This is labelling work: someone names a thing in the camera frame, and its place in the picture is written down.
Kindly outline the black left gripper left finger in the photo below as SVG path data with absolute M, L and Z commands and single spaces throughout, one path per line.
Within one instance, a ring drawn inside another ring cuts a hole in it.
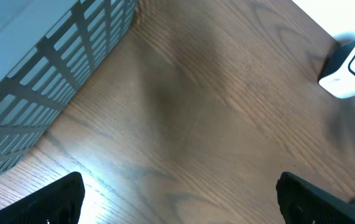
M 77 224 L 85 197 L 79 172 L 72 172 L 0 210 L 0 224 Z

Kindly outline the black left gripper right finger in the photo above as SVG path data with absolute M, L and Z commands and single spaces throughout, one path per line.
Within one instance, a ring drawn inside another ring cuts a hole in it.
M 355 223 L 355 200 L 345 202 L 291 172 L 277 181 L 285 223 Z

